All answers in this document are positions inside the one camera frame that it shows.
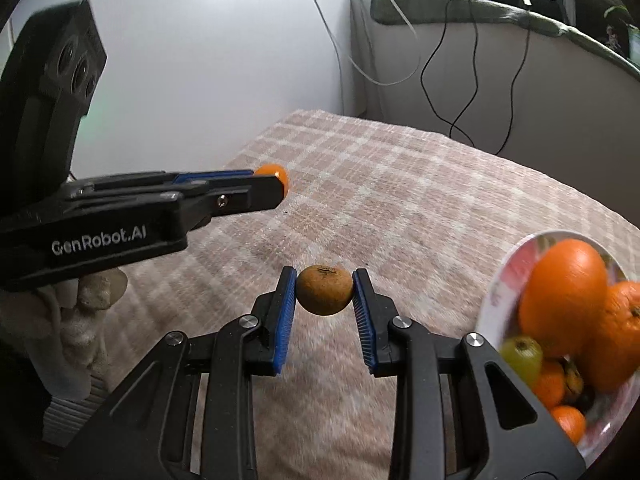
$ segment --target kiwi fruit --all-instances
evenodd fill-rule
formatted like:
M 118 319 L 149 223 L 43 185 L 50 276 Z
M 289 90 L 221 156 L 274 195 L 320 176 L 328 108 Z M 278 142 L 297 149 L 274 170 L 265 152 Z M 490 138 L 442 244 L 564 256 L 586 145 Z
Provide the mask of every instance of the kiwi fruit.
M 316 316 L 337 314 L 349 304 L 352 295 L 353 279 L 340 267 L 307 267 L 296 280 L 296 299 Z

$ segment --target white cable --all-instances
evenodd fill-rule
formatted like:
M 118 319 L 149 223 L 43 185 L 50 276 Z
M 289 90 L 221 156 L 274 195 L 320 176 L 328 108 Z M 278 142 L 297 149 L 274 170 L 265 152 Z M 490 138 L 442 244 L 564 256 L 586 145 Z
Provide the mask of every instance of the white cable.
M 420 64 L 422 63 L 422 53 L 420 51 L 420 41 L 418 39 L 418 33 L 415 31 L 414 26 L 411 24 L 411 22 L 408 20 L 408 18 L 404 15 L 404 12 L 402 12 L 402 10 L 400 9 L 400 7 L 398 7 L 398 4 L 396 4 L 395 0 L 391 0 L 391 4 L 396 8 L 396 10 L 398 11 L 398 14 L 400 14 L 400 16 L 402 17 L 402 19 L 404 20 L 404 22 L 408 25 L 409 30 L 411 30 L 411 32 L 414 34 L 415 37 L 415 44 L 418 50 L 418 63 L 416 64 L 414 71 L 411 72 L 407 77 L 401 79 L 400 81 L 394 81 L 392 83 L 381 83 L 380 81 L 376 81 L 375 79 L 373 79 L 372 77 L 370 77 L 366 72 L 364 72 L 363 69 L 361 69 L 358 64 L 353 60 L 353 58 L 346 53 L 345 49 L 342 48 L 342 46 L 340 45 L 340 42 L 337 40 L 337 38 L 334 36 L 334 34 L 331 32 L 331 28 L 329 28 L 329 24 L 326 21 L 326 18 L 324 17 L 324 13 L 322 12 L 322 9 L 320 7 L 320 4 L 318 3 L 318 0 L 313 0 L 314 5 L 316 6 L 316 9 L 318 10 L 318 14 L 320 15 L 320 19 L 322 20 L 322 24 L 324 25 L 324 28 L 327 31 L 327 34 L 329 35 L 329 37 L 332 40 L 332 43 L 334 44 L 334 47 L 340 51 L 341 54 L 343 54 L 345 57 L 347 57 L 349 59 L 349 61 L 351 62 L 351 64 L 353 65 L 353 67 L 360 72 L 360 74 L 362 74 L 362 76 L 369 82 L 373 83 L 374 85 L 378 85 L 378 86 L 393 86 L 393 85 L 397 85 L 400 83 L 403 83 L 405 81 L 407 81 L 409 78 L 411 78 L 416 72 L 418 72 L 418 69 L 420 68 Z

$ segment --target black cable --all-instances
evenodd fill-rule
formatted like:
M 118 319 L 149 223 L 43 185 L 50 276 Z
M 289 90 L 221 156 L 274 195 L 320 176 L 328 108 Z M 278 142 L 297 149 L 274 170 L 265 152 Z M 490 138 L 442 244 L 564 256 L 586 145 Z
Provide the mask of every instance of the black cable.
M 434 49 L 434 51 L 431 53 L 431 55 L 429 56 L 429 59 L 427 60 L 427 63 L 424 64 L 424 66 L 422 67 L 422 71 L 420 72 L 420 86 L 422 86 L 422 92 L 424 92 L 424 96 L 427 98 L 427 102 L 429 103 L 429 106 L 431 107 L 431 111 L 433 112 L 433 114 L 439 118 L 439 120 L 441 120 L 442 122 L 448 124 L 449 126 L 451 126 L 451 129 L 455 128 L 457 129 L 461 134 L 463 134 L 468 140 L 469 142 L 471 142 L 471 146 L 475 147 L 476 145 L 474 144 L 473 140 L 471 139 L 471 137 L 469 137 L 459 126 L 456 126 L 454 123 L 447 121 L 444 117 L 442 117 L 439 113 L 437 113 L 436 109 L 433 107 L 433 103 L 431 102 L 431 99 L 429 98 L 429 93 L 427 92 L 426 87 L 424 86 L 424 73 L 427 70 L 427 67 L 429 66 L 429 63 L 431 62 L 431 60 L 433 59 L 433 57 L 437 54 L 437 52 L 439 51 L 440 47 L 442 46 L 442 43 L 444 42 L 444 36 L 447 33 L 447 24 L 449 23 L 448 20 L 448 11 L 449 11 L 449 5 L 453 0 L 449 0 L 447 1 L 447 5 L 445 5 L 444 7 L 444 26 L 442 27 L 442 34 L 440 36 L 440 41 L 438 42 L 436 48 Z
M 499 155 L 500 152 L 504 149 L 504 147 L 507 145 L 507 141 L 509 140 L 509 137 L 511 136 L 511 128 L 513 127 L 513 87 L 516 84 L 516 79 L 518 78 L 518 76 L 520 75 L 520 72 L 522 72 L 522 68 L 524 67 L 524 63 L 527 60 L 527 54 L 529 53 L 529 41 L 531 38 L 531 13 L 529 12 L 529 10 L 527 9 L 527 39 L 525 40 L 525 45 L 524 45 L 524 56 L 522 56 L 522 62 L 520 63 L 520 66 L 518 67 L 518 71 L 516 72 L 516 75 L 513 76 L 513 80 L 511 81 L 511 119 L 509 120 L 509 129 L 507 130 L 507 136 L 504 137 L 504 142 L 502 143 L 502 146 L 500 146 L 500 149 L 494 153 L 494 155 Z
M 471 0 L 466 0 L 466 1 L 469 4 L 469 16 L 471 17 L 471 21 L 474 24 L 474 30 L 476 32 L 476 42 L 474 44 L 474 54 L 473 54 L 473 57 L 472 57 L 472 65 L 473 65 L 473 68 L 474 68 L 474 78 L 476 80 L 476 91 L 471 96 L 471 99 L 469 99 L 469 102 L 466 104 L 466 106 L 464 108 L 462 108 L 462 111 L 458 114 L 458 116 L 455 118 L 455 120 L 451 123 L 451 127 L 449 128 L 449 139 L 451 138 L 451 134 L 453 132 L 453 127 L 456 126 L 456 123 L 458 122 L 458 119 L 460 117 L 462 117 L 462 115 L 466 112 L 466 110 L 471 106 L 471 103 L 474 101 L 474 99 L 478 95 L 478 89 L 479 89 L 479 85 L 478 85 L 478 67 L 476 66 L 476 53 L 478 52 L 478 24 L 476 23 L 476 17 L 474 16 L 474 12 L 471 9 Z

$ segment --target green fruit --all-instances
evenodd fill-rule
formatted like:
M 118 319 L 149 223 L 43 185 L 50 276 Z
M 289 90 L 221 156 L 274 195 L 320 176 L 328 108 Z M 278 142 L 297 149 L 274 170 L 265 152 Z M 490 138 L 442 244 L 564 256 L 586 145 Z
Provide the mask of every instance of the green fruit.
M 542 367 L 542 348 L 534 339 L 525 335 L 507 339 L 500 347 L 500 355 L 529 388 L 536 384 Z

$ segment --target plate of fruit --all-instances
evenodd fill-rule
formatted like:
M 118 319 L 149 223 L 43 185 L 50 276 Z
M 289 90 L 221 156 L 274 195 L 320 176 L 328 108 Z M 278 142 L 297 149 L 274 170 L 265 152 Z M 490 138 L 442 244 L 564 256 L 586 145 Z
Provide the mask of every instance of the plate of fruit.
M 481 333 L 552 413 L 588 465 L 640 394 L 640 283 L 572 231 L 521 240 L 480 309 Z

